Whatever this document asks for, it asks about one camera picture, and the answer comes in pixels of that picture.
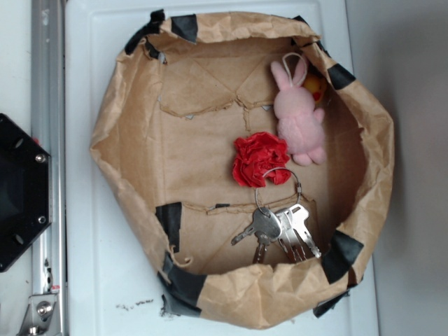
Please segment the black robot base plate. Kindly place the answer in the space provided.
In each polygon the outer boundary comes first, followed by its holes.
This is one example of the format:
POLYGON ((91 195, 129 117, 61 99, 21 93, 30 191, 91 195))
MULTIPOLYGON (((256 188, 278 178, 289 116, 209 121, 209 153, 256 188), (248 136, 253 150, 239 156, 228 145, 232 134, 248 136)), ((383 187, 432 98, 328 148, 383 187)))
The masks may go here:
POLYGON ((50 155, 1 114, 1 271, 50 223, 50 155))

